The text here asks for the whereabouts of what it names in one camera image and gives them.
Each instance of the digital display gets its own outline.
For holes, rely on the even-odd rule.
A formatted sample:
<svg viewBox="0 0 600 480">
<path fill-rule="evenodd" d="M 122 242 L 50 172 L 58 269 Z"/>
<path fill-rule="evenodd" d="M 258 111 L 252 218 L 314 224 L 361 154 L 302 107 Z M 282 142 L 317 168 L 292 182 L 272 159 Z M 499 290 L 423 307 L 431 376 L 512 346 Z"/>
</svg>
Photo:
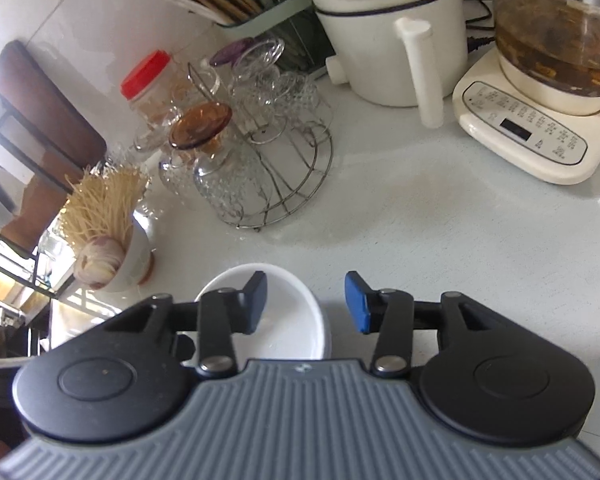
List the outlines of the digital display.
<svg viewBox="0 0 600 480">
<path fill-rule="evenodd" d="M 513 121 L 509 121 L 508 119 L 504 119 L 500 123 L 500 126 L 506 128 L 512 134 L 520 137 L 520 139 L 529 140 L 529 137 L 531 137 L 530 131 L 525 130 L 522 126 L 519 126 L 518 124 L 514 123 Z"/>
</svg>

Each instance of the white countertop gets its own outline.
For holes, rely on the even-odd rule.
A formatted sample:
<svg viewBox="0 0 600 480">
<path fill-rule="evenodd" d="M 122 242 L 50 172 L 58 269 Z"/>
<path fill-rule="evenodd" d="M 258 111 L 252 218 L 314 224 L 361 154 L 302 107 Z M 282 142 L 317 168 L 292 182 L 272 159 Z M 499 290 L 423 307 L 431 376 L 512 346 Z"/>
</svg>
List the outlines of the white countertop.
<svg viewBox="0 0 600 480">
<path fill-rule="evenodd" d="M 304 209 L 259 233 L 234 230 L 200 199 L 172 207 L 148 229 L 156 247 L 151 280 L 124 307 L 156 292 L 193 300 L 237 264 L 288 269 L 317 296 L 333 356 L 368 360 L 375 339 L 357 334 L 344 303 L 344 275 L 373 288 L 401 288 L 437 301 L 460 290 L 590 364 L 600 355 L 600 167 L 559 187 L 518 170 L 455 122 L 426 130 L 414 108 L 384 108 L 320 82 L 335 108 L 334 159 Z M 414 361 L 435 352 L 419 335 Z"/>
</svg>

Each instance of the black stripe on pot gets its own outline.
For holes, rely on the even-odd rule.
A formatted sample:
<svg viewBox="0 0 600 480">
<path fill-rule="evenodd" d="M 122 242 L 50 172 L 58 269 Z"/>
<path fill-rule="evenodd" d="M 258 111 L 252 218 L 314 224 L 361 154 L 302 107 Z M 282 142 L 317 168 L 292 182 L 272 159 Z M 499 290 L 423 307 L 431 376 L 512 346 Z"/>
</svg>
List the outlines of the black stripe on pot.
<svg viewBox="0 0 600 480">
<path fill-rule="evenodd" d="M 423 5 L 427 5 L 436 1 L 438 0 L 417 0 L 415 2 L 409 2 L 408 4 L 401 4 L 393 7 L 385 7 L 384 9 L 357 10 L 355 12 L 331 12 L 330 10 L 322 10 L 315 6 L 314 9 L 315 12 L 317 12 L 318 14 L 324 14 L 325 16 L 355 18 L 359 16 L 375 16 L 376 14 L 389 14 L 390 12 L 397 12 L 398 10 L 413 9 L 414 7 L 421 7 Z"/>
</svg>

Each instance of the brown cutting board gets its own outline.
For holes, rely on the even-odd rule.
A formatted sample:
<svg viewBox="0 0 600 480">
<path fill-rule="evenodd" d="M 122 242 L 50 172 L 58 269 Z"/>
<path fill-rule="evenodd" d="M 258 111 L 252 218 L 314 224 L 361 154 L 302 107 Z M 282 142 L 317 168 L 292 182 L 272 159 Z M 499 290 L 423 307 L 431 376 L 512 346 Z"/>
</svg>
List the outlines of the brown cutting board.
<svg viewBox="0 0 600 480">
<path fill-rule="evenodd" d="M 104 139 L 19 41 L 7 44 L 0 54 L 0 95 L 81 168 L 94 166 L 104 157 Z M 45 153 L 41 165 L 56 178 L 68 175 L 75 180 L 79 176 L 52 151 Z M 65 200 L 65 194 L 35 176 L 25 190 L 20 215 L 2 229 L 1 236 L 32 251 Z"/>
</svg>

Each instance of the wall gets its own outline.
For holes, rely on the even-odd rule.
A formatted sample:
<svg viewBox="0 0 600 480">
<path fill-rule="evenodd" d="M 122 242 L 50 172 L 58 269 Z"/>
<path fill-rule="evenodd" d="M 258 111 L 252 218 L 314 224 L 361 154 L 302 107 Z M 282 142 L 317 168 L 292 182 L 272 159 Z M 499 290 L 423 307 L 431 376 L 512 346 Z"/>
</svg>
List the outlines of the wall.
<svg viewBox="0 0 600 480">
<path fill-rule="evenodd" d="M 118 90 L 138 61 L 156 48 L 197 59 L 223 43 L 209 21 L 160 0 L 0 0 L 0 51 L 15 39 L 109 144 L 142 126 Z"/>
</svg>

